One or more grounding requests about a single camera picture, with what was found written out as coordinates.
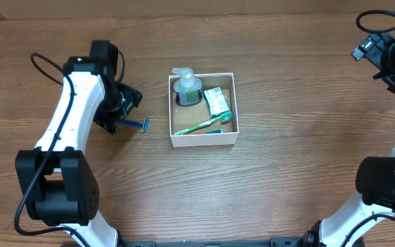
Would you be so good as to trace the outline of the purple soap pump bottle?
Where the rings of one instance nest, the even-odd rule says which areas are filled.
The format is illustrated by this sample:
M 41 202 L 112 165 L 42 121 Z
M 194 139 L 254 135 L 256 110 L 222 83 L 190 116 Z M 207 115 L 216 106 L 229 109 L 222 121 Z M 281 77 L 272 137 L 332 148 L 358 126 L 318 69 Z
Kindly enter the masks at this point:
M 194 76 L 189 67 L 174 67 L 172 73 L 180 78 L 173 84 L 176 93 L 176 103 L 179 106 L 194 106 L 202 101 L 203 84 L 201 79 Z

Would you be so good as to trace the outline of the green toothbrush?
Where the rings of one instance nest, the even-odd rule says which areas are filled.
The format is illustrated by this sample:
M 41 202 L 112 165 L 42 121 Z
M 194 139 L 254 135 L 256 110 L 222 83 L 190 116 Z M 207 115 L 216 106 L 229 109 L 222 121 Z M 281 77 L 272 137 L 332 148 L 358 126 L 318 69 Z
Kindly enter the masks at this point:
M 187 128 L 185 130 L 181 130 L 181 131 L 175 132 L 173 135 L 174 136 L 179 136 L 179 135 L 189 134 L 189 133 L 191 133 L 191 132 L 193 132 L 195 130 L 199 130 L 199 129 L 202 129 L 202 128 L 209 127 L 213 123 L 215 123 L 216 121 L 222 121 L 223 123 L 226 123 L 226 122 L 229 122 L 231 119 L 232 119 L 232 112 L 228 111 L 228 112 L 225 112 L 225 113 L 221 113 L 220 115 L 218 115 L 218 116 L 216 116 L 216 117 L 214 117 L 214 118 L 212 118 L 212 119 L 210 119 L 208 121 L 200 123 L 197 126 L 194 126 L 194 127 L 191 127 L 191 128 Z

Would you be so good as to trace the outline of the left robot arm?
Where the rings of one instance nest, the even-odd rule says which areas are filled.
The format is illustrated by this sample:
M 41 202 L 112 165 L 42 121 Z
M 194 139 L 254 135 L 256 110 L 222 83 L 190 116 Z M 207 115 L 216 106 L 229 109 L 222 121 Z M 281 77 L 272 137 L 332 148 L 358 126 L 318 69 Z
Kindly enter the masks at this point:
M 15 169 L 23 197 L 14 216 L 20 235 L 64 231 L 79 246 L 125 246 L 121 233 L 99 211 L 99 185 L 86 160 L 93 124 L 114 134 L 117 124 L 146 132 L 149 121 L 127 116 L 142 94 L 123 84 L 122 52 L 94 40 L 88 56 L 71 56 L 56 69 L 63 79 L 53 117 L 34 149 L 21 150 Z

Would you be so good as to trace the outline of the green white soap bar box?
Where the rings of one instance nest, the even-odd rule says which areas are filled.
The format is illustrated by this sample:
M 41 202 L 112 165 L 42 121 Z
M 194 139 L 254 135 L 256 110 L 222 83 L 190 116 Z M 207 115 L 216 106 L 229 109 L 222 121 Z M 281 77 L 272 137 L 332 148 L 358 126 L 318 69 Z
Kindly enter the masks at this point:
M 230 107 L 220 87 L 205 90 L 204 98 L 207 101 L 211 117 L 218 117 L 222 113 L 230 111 Z

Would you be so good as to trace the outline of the red green toothpaste tube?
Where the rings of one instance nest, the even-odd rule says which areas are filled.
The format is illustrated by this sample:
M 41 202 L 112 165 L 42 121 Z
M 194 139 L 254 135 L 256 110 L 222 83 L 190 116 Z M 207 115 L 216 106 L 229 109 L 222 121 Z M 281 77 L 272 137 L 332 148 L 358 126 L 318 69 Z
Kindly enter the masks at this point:
M 202 135 L 202 134 L 223 134 L 224 130 L 219 129 L 219 130 L 211 130 L 211 131 L 206 131 L 206 132 L 192 132 L 192 133 L 187 133 L 186 135 Z

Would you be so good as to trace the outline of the blue disposable razor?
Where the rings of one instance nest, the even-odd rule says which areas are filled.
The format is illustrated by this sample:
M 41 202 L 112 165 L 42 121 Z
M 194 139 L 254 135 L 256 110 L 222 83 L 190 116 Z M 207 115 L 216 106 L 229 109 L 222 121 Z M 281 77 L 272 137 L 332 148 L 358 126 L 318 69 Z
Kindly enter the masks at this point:
M 149 119 L 145 118 L 143 122 L 122 119 L 122 120 L 119 120 L 118 123 L 125 125 L 125 126 L 139 128 L 141 130 L 141 132 L 147 132 L 147 128 L 149 125 Z

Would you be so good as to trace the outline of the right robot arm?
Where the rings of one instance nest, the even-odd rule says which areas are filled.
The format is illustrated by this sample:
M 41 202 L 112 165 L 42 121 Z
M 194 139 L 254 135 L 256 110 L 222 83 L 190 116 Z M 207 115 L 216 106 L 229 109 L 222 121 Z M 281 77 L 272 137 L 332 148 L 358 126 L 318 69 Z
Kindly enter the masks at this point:
M 371 14 L 395 17 L 389 10 L 368 10 L 356 18 L 357 27 L 368 36 L 352 52 L 355 60 L 365 58 L 379 71 L 374 79 L 387 84 L 395 94 L 395 38 L 392 28 L 371 30 L 361 19 Z M 363 235 L 384 219 L 395 222 L 395 146 L 390 156 L 362 160 L 355 179 L 356 192 L 332 216 L 316 222 L 302 237 L 275 237 L 270 246 L 364 246 Z

